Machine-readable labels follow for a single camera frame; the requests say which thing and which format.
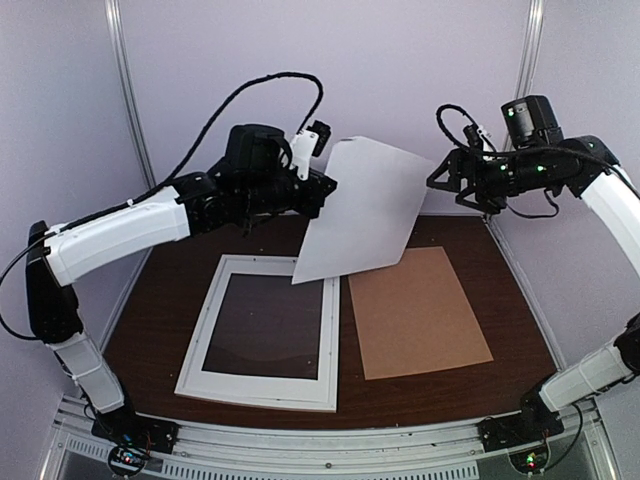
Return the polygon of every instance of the black mounting base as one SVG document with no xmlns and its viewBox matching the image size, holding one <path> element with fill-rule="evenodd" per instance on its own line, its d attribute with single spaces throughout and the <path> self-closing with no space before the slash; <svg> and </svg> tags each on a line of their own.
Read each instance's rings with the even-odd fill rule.
<svg viewBox="0 0 640 480">
<path fill-rule="evenodd" d="M 485 452 L 513 448 L 525 443 L 542 440 L 564 432 L 562 421 L 555 417 L 545 419 L 544 425 L 532 429 L 523 421 L 522 413 L 500 418 L 487 418 L 478 424 L 480 439 Z"/>
<path fill-rule="evenodd" d="M 155 418 L 148 418 L 137 416 L 137 421 L 139 422 L 140 428 L 144 431 L 149 432 L 149 437 L 151 439 L 151 451 L 158 453 L 172 453 L 173 446 L 176 443 L 178 437 L 178 424 L 174 422 L 169 422 L 167 420 L 158 420 Z M 91 427 L 91 434 L 94 437 L 104 438 L 105 440 L 111 440 L 109 435 L 105 433 L 105 431 L 100 426 L 99 422 L 93 422 L 93 427 Z M 147 448 L 147 439 L 146 437 L 141 441 L 133 441 L 133 446 L 145 450 Z"/>
</svg>

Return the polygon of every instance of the wooden table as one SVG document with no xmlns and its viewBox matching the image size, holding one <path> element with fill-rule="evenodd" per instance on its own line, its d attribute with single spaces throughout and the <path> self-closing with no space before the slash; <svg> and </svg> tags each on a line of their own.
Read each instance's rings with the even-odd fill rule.
<svg viewBox="0 0 640 480">
<path fill-rule="evenodd" d="M 154 249 L 106 350 L 139 412 L 258 428 L 423 425 L 517 410 L 521 395 L 555 371 L 525 299 L 482 220 L 420 217 L 409 247 L 444 247 L 493 362 L 365 381 L 349 284 L 343 278 L 337 413 L 266 410 L 176 396 L 182 361 L 220 256 L 295 256 L 306 225 L 304 218 L 286 216 L 247 238 L 228 226 Z"/>
</svg>

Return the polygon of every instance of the ventilation grille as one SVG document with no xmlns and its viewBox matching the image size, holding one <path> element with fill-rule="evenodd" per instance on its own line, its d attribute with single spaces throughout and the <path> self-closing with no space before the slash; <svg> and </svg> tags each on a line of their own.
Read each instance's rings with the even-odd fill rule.
<svg viewBox="0 0 640 480">
<path fill-rule="evenodd" d="M 175 480 L 305 480 L 315 478 L 311 475 L 264 475 L 252 473 L 226 472 L 220 469 L 181 465 L 179 462 L 165 461 L 162 476 Z M 429 468 L 409 473 L 393 473 L 387 476 L 363 477 L 360 475 L 322 475 L 323 479 L 349 480 L 479 480 L 476 462 Z"/>
<path fill-rule="evenodd" d="M 67 443 L 67 450 L 79 453 L 85 457 L 94 458 L 96 460 L 107 460 L 109 448 L 89 440 L 71 437 Z"/>
</svg>

